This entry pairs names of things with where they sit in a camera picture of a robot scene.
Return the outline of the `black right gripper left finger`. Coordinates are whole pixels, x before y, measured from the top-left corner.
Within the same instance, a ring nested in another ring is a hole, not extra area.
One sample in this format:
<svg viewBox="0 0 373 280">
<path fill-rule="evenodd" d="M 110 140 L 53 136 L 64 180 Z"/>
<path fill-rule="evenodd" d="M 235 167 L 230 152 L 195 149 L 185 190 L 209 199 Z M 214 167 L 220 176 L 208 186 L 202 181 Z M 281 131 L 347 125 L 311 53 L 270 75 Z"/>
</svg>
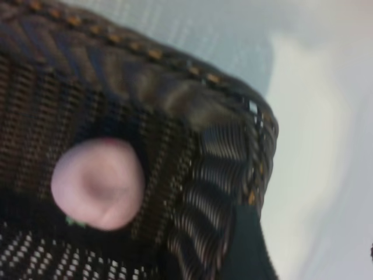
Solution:
<svg viewBox="0 0 373 280">
<path fill-rule="evenodd" d="M 229 252 L 230 279 L 278 279 L 255 206 L 237 206 Z"/>
</svg>

